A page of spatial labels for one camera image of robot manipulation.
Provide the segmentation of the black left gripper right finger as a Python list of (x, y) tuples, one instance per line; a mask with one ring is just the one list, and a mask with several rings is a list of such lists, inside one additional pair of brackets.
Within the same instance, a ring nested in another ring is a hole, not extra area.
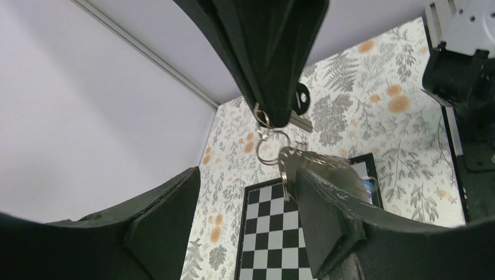
[(295, 192), (313, 277), (493, 279), (494, 220), (442, 227), (404, 218), (299, 169)]

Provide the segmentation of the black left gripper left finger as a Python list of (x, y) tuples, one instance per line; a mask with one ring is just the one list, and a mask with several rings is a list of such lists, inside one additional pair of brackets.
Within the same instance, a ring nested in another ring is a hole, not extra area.
[(1, 215), (2, 279), (179, 279), (200, 190), (192, 167), (78, 221)]

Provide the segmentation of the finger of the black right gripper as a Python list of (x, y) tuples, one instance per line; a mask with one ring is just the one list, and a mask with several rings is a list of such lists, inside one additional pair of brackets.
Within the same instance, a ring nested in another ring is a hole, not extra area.
[(288, 124), (329, 1), (178, 1), (264, 127)]

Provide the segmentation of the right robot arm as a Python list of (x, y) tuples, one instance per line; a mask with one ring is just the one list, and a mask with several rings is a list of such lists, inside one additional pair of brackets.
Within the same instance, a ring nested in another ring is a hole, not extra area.
[[(257, 123), (285, 127), (302, 114), (298, 78), (329, 1), (178, 1), (222, 59)], [(494, 2), (431, 1), (425, 92), (454, 110), (463, 155), (456, 158), (470, 221), (494, 215)]]

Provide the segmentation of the floral table cloth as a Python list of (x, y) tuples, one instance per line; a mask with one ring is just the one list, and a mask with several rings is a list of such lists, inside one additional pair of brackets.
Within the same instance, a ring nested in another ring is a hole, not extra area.
[[(422, 91), (429, 58), (422, 18), (307, 67), (306, 117), (293, 142), (343, 158), (373, 154), (387, 211), (439, 226), (463, 225), (461, 198), (440, 105)], [(242, 97), (219, 107), (200, 165), (201, 189), (182, 279), (234, 279), (245, 188), (279, 176), (257, 156), (274, 157), (285, 137), (259, 144)]]

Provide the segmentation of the black white chessboard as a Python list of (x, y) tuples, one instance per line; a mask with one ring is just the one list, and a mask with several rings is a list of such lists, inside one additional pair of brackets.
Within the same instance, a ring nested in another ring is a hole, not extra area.
[(245, 188), (234, 279), (312, 279), (298, 206), (279, 178)]

